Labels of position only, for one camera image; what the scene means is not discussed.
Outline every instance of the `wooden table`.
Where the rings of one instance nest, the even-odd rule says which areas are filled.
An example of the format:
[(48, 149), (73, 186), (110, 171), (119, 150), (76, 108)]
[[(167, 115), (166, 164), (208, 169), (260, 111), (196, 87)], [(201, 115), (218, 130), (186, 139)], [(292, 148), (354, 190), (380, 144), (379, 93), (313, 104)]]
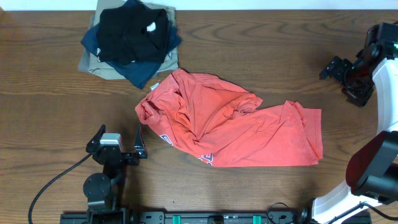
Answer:
[[(93, 12), (4, 12), (0, 17), (0, 223), (26, 223), (36, 193), (86, 155), (101, 124), (131, 150), (134, 107), (150, 86), (103, 80), (76, 70)], [(350, 157), (376, 134), (377, 99), (345, 102), (333, 80), (319, 80), (334, 55), (354, 59), (366, 31), (394, 22), (396, 11), (178, 11), (180, 66), (253, 91), (261, 108), (299, 101), (322, 109), (324, 159), (310, 167), (217, 169), (170, 147), (143, 127), (149, 158), (128, 173), (124, 204), (168, 211), (256, 210), (274, 202), (299, 208), (345, 178)], [(85, 211), (89, 159), (56, 181), (34, 208), (35, 223)], [(398, 215), (398, 206), (382, 211)], [(373, 214), (377, 223), (389, 223)]]

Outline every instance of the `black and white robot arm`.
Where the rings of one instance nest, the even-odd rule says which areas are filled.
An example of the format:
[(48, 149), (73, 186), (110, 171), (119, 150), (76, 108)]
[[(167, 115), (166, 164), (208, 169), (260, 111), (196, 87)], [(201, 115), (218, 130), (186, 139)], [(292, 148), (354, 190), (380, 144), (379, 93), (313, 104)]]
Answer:
[(353, 64), (335, 57), (320, 76), (338, 80), (358, 106), (366, 104), (376, 86), (377, 136), (350, 159), (346, 180), (313, 201), (311, 218), (319, 223), (340, 224), (367, 207), (335, 217), (361, 203), (376, 207), (398, 200), (398, 165), (393, 163), (398, 155), (398, 26), (371, 27), (357, 57)]

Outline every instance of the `white backdrop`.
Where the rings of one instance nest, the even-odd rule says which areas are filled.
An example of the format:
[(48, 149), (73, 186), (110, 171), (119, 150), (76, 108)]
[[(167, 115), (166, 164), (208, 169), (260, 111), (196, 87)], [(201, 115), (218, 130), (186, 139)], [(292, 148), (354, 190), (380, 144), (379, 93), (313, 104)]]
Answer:
[[(398, 9), (398, 0), (143, 0), (177, 10)], [(95, 10), (97, 0), (0, 0), (5, 11)]]

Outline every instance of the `crumpled red fabric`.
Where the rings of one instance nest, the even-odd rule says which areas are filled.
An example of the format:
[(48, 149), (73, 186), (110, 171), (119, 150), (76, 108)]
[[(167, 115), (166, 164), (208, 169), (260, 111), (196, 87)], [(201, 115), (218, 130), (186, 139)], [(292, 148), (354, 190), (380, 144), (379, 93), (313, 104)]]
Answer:
[(258, 110), (262, 99), (215, 75), (170, 74), (137, 106), (142, 124), (216, 167), (307, 166), (321, 159), (321, 109)]

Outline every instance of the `navy blue fabric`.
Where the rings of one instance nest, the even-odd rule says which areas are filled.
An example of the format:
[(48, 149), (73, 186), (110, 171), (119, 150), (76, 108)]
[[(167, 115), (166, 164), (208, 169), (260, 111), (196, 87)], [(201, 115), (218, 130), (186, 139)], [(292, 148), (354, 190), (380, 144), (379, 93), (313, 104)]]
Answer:
[[(136, 0), (127, 0), (126, 3), (122, 7), (131, 7), (137, 4), (141, 4)], [(81, 40), (81, 44), (93, 55), (97, 55), (97, 48), (98, 48), (98, 41), (96, 38), (96, 33), (98, 31), (98, 24), (91, 28), (83, 39)], [(169, 33), (169, 48), (168, 50), (171, 51), (172, 49), (178, 46), (182, 39), (181, 37), (177, 36), (177, 28), (172, 27), (172, 23), (169, 21), (168, 24), (168, 33)], [(128, 79), (134, 86), (137, 88), (143, 89), (145, 84), (152, 78), (153, 75), (158, 71), (160, 68), (161, 63), (157, 62), (132, 62), (128, 65), (122, 65), (116, 61), (108, 61), (104, 62), (107, 63), (109, 66), (113, 67), (119, 74), (124, 76)]]

